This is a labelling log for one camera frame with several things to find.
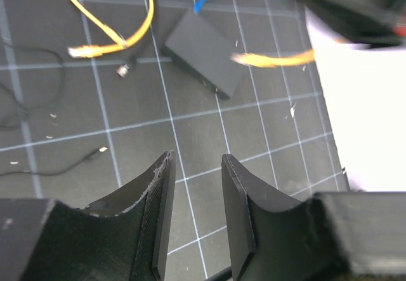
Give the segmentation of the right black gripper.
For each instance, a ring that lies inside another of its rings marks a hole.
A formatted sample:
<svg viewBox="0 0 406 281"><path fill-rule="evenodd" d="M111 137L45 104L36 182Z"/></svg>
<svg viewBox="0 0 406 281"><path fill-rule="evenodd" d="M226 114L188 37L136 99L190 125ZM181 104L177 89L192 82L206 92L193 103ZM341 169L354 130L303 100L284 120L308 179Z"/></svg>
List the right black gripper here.
<svg viewBox="0 0 406 281"><path fill-rule="evenodd" d="M405 0L299 0L334 32L370 48L402 46L395 26L405 12Z"/></svg>

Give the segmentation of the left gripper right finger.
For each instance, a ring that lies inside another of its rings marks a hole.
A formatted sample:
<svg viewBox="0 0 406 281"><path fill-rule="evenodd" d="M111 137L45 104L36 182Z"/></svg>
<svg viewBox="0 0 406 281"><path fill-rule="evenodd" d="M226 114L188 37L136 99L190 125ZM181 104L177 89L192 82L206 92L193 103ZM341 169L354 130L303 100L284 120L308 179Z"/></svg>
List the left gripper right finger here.
<svg viewBox="0 0 406 281"><path fill-rule="evenodd" d="M405 194L317 192L296 200L221 162L234 280L404 280Z"/></svg>

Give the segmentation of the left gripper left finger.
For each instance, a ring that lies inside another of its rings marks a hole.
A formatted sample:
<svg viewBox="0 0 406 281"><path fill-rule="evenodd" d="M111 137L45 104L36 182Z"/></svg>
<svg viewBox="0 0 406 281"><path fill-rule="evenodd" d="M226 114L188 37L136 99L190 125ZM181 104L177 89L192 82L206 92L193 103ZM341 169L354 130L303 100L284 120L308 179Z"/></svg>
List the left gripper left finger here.
<svg viewBox="0 0 406 281"><path fill-rule="evenodd" d="M163 280L176 159L85 208L57 199L1 200L2 280Z"/></svg>

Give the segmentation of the yellow ethernet cable short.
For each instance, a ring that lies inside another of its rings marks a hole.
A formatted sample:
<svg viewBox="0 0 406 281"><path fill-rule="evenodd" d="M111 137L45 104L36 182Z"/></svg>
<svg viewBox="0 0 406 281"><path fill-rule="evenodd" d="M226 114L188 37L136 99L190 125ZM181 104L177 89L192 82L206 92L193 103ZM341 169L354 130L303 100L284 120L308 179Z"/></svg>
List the yellow ethernet cable short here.
<svg viewBox="0 0 406 281"><path fill-rule="evenodd" d="M315 51L309 49L300 54L283 57L270 57L253 53L235 53L230 59L242 65L259 68L294 67L314 62Z"/></svg>

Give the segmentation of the black network switch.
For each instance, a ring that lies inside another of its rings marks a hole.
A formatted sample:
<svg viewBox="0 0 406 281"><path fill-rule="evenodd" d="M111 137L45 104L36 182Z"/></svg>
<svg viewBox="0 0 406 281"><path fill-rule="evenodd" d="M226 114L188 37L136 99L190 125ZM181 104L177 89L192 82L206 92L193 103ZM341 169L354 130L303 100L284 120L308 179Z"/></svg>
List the black network switch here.
<svg viewBox="0 0 406 281"><path fill-rule="evenodd" d="M166 37L162 52L208 89L229 99L247 68L232 61L234 47L209 22L186 10Z"/></svg>

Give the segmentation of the yellow ethernet cable long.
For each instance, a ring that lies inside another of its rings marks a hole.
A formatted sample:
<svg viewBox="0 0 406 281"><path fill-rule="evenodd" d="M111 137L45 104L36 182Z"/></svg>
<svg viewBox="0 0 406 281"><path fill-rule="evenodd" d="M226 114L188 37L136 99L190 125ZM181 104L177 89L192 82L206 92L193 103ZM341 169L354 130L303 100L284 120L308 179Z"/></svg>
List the yellow ethernet cable long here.
<svg viewBox="0 0 406 281"><path fill-rule="evenodd" d="M68 48L68 52L72 58L92 58L115 53L134 46L144 37L149 28L152 26L153 19L155 18L155 11L157 10L157 2L155 0L148 0L148 11L143 23L133 35L125 39L114 29L110 28L108 25L104 24L97 17L95 17L78 0L69 1L114 42L114 44L105 46L87 45L70 47Z"/></svg>

